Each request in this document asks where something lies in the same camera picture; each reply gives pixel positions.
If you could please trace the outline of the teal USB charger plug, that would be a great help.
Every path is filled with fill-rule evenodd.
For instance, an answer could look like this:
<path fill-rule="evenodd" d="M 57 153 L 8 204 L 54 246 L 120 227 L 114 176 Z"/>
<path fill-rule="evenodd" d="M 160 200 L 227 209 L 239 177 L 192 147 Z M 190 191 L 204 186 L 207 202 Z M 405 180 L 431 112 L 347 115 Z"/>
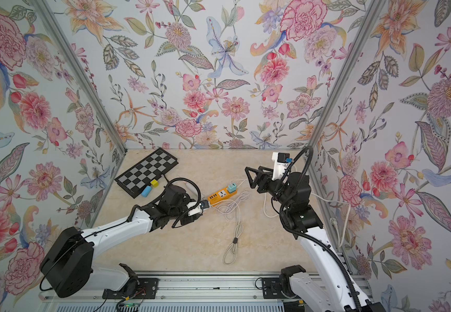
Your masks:
<path fill-rule="evenodd" d="M 236 183 L 231 183 L 227 186 L 227 191 L 230 194 L 233 194 L 234 192 L 237 191 L 237 184 Z"/>

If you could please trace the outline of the orange power strip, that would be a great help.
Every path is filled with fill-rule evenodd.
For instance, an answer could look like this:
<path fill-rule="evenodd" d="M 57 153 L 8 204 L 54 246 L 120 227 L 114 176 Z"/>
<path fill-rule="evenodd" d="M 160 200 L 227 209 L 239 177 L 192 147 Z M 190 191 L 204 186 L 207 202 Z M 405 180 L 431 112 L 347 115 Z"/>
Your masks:
<path fill-rule="evenodd" d="M 229 200 L 232 196 L 237 194 L 237 189 L 235 188 L 229 188 L 225 187 L 222 190 L 215 192 L 214 194 L 210 195 L 207 200 L 209 204 L 216 205 L 224 200 Z"/>

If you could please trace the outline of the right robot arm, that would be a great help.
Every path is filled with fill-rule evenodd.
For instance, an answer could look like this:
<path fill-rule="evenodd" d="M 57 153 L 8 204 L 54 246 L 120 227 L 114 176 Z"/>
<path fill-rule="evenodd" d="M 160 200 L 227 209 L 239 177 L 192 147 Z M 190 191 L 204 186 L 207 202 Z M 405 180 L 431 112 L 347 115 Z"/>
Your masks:
<path fill-rule="evenodd" d="M 281 226 L 293 235 L 312 259 L 323 286 L 312 280 L 300 265 L 281 270 L 281 292 L 299 298 L 311 311 L 384 311 L 364 293 L 331 245 L 323 222 L 310 204 L 311 186 L 307 174 L 314 150 L 305 146 L 297 156 L 273 153 L 273 168 L 246 167 L 250 188 L 269 194 L 280 204 Z"/>

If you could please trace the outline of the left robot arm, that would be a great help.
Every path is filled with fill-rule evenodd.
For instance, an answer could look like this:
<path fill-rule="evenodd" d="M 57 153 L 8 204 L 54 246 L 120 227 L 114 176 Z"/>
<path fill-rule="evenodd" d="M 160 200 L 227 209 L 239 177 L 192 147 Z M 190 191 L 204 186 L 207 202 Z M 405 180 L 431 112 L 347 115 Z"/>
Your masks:
<path fill-rule="evenodd" d="M 177 185 L 168 182 L 163 192 L 146 205 L 134 205 L 129 215 L 111 223 L 79 230 L 70 227 L 61 232 L 40 265 L 43 279 L 60 298 L 79 291 L 107 290 L 130 298 L 142 286 L 138 275 L 124 263 L 101 268 L 95 259 L 113 247 L 139 235 L 149 234 L 170 224 L 173 229 L 198 220 L 210 208 L 210 202 L 196 189 L 195 199 Z"/>

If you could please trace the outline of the blue block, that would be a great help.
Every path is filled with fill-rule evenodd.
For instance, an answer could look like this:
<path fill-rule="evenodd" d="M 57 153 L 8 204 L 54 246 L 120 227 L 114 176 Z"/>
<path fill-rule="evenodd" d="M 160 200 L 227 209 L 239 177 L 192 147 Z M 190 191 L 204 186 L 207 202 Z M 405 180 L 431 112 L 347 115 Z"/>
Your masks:
<path fill-rule="evenodd" d="M 147 197 L 149 196 L 150 192 L 152 191 L 152 189 L 153 189 L 153 188 L 152 188 L 151 186 L 147 185 L 147 186 L 143 189 L 143 191 L 142 191 L 142 193 L 141 193 L 141 196 L 147 198 Z"/>

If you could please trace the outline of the black white checkerboard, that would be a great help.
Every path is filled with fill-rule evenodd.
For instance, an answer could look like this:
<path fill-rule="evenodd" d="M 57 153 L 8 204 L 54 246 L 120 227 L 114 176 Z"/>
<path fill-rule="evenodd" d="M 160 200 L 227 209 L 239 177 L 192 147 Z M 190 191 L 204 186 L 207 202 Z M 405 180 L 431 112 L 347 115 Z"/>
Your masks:
<path fill-rule="evenodd" d="M 177 157 L 159 148 L 115 178 L 115 182 L 132 198 L 141 195 L 153 180 L 178 165 Z"/>

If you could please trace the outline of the aluminium front rail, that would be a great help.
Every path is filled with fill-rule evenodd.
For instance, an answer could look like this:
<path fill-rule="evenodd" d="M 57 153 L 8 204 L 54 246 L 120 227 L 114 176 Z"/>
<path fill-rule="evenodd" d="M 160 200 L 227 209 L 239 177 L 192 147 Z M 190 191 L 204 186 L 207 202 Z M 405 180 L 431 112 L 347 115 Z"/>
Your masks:
<path fill-rule="evenodd" d="M 40 311 L 338 311 L 318 274 L 300 276 L 309 298 L 282 290 L 275 272 L 141 272 L 133 299 L 115 291 L 80 291 L 68 298 L 40 295 Z"/>

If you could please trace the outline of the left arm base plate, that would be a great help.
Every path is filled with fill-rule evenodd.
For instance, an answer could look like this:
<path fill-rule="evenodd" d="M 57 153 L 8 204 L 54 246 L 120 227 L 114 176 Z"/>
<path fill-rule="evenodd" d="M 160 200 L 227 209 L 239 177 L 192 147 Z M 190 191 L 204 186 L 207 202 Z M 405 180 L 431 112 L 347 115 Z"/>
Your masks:
<path fill-rule="evenodd" d="M 159 286 L 158 278 L 138 278 L 138 281 L 129 280 L 119 291 L 105 289 L 102 299 L 107 300 L 146 300 L 155 299 Z"/>

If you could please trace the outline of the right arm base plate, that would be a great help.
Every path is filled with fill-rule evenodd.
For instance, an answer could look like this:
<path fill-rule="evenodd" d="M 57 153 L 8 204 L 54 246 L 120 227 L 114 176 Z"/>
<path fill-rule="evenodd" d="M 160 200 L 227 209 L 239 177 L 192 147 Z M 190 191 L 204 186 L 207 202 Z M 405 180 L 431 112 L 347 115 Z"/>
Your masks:
<path fill-rule="evenodd" d="M 257 278 L 255 287 L 262 291 L 263 299 L 302 299 L 300 296 L 295 295 L 292 291 L 289 291 L 288 286 L 284 285 L 279 277 Z"/>

